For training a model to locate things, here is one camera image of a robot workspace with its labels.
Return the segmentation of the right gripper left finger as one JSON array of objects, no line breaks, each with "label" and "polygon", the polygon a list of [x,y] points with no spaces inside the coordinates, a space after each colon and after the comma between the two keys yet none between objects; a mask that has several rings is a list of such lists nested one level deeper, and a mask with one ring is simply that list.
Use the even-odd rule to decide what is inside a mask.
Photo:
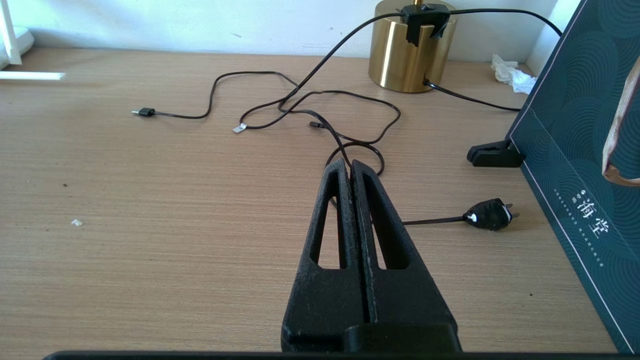
[{"label": "right gripper left finger", "polygon": [[[358,161],[335,161],[322,174],[317,200],[281,326],[285,353],[341,353],[348,328],[368,319],[364,246],[351,175]],[[336,198],[339,267],[319,265],[329,203]]]}]

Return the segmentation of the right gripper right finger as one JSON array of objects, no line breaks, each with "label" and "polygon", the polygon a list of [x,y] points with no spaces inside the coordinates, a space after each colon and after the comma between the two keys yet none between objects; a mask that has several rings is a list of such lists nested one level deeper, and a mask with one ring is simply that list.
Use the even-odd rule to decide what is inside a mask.
[{"label": "right gripper right finger", "polygon": [[352,162],[365,322],[352,353],[461,353],[458,326],[377,173]]}]

